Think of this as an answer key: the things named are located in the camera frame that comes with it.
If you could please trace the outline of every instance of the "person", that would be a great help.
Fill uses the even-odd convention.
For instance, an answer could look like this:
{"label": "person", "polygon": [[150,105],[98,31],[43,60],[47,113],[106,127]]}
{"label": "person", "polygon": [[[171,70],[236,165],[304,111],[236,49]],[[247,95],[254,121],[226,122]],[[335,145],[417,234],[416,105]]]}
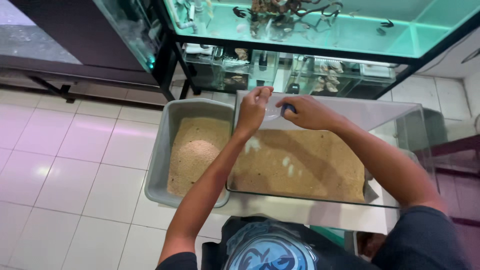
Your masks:
{"label": "person", "polygon": [[[157,270],[197,269],[195,239],[245,143],[260,127],[272,87],[257,87],[240,105],[237,127],[192,186],[168,227]],[[202,269],[469,269],[446,206],[426,171],[405,154],[360,129],[311,96],[285,97],[284,118],[311,130],[329,130],[358,156],[403,213],[371,262],[347,253],[302,224],[263,217],[231,217],[219,244],[205,243]]]}

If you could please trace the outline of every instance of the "cable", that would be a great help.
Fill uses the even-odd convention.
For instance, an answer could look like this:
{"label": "cable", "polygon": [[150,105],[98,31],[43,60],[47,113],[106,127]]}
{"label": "cable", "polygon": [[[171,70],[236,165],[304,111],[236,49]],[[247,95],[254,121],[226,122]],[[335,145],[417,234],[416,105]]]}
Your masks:
{"label": "cable", "polygon": [[427,71],[429,71],[430,69],[438,66],[444,59],[445,57],[447,57],[447,55],[453,50],[455,49],[458,45],[462,44],[465,40],[467,40],[467,38],[469,38],[471,35],[473,35],[473,33],[476,32],[476,29],[474,31],[472,31],[470,34],[466,35],[465,37],[463,37],[463,39],[459,42],[457,42],[455,45],[453,45],[450,49],[448,49],[448,51],[445,53],[445,55],[440,59],[440,61],[438,61],[435,65],[427,68],[426,70],[424,71],[420,71],[420,72],[417,72],[417,74],[420,74],[420,73],[425,73]]}

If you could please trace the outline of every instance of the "sand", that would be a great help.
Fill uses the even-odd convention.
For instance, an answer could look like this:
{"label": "sand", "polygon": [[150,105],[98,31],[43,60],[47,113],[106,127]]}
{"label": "sand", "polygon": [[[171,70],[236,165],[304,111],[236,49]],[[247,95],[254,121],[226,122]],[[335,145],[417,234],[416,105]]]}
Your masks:
{"label": "sand", "polygon": [[232,190],[364,202],[364,166],[329,131],[259,130],[235,163]]}
{"label": "sand", "polygon": [[184,118],[173,142],[168,192],[185,196],[230,138],[230,122],[205,117]]}

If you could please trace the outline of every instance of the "white tile floor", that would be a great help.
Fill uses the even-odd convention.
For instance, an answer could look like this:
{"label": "white tile floor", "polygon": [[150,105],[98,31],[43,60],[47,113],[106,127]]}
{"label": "white tile floor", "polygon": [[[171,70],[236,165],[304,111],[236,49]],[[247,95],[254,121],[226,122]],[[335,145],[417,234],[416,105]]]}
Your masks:
{"label": "white tile floor", "polygon": [[[173,87],[179,96],[181,86]],[[381,100],[469,117],[456,81],[409,78]],[[160,118],[155,110],[0,90],[0,269],[154,269],[175,213],[143,193]],[[457,192],[472,197],[470,183],[462,184]],[[207,219],[199,257],[201,243],[219,242],[226,219]]]}

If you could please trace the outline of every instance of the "black t-shirt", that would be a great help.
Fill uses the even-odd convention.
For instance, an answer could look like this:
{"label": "black t-shirt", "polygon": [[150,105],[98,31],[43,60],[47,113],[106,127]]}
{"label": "black t-shirt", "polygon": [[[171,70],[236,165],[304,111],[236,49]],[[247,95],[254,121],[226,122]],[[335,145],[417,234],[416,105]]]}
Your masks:
{"label": "black t-shirt", "polygon": [[[322,235],[294,223],[232,217],[222,241],[204,243],[202,269],[470,269],[453,224],[430,207],[407,209],[372,262],[347,253]],[[157,270],[197,269],[192,252],[165,259]]]}

